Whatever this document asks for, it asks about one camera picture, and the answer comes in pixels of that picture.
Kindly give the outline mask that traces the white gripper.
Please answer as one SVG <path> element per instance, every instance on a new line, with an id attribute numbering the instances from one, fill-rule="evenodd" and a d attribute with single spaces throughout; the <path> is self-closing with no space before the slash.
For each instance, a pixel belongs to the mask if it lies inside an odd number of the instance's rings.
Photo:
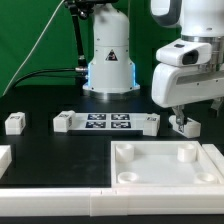
<path id="1" fill-rule="evenodd" d="M 178 130 L 183 132 L 185 104 L 214 99 L 209 112 L 212 117 L 219 115 L 224 105 L 224 98 L 219 98 L 224 97 L 224 71 L 197 74 L 159 68 L 153 76 L 151 95 L 157 105 L 173 107 Z"/>

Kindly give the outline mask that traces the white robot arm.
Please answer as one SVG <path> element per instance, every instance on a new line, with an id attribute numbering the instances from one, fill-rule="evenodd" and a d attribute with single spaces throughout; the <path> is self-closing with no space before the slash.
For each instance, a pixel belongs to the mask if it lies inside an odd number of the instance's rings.
<path id="1" fill-rule="evenodd" d="M 181 28 L 180 38 L 156 52 L 151 96 L 157 105 L 173 109 L 182 132 L 186 104 L 224 97 L 224 0 L 151 0 L 150 13 L 163 27 Z M 87 92 L 105 97 L 134 86 L 128 28 L 127 18 L 112 5 L 94 7 Z"/>

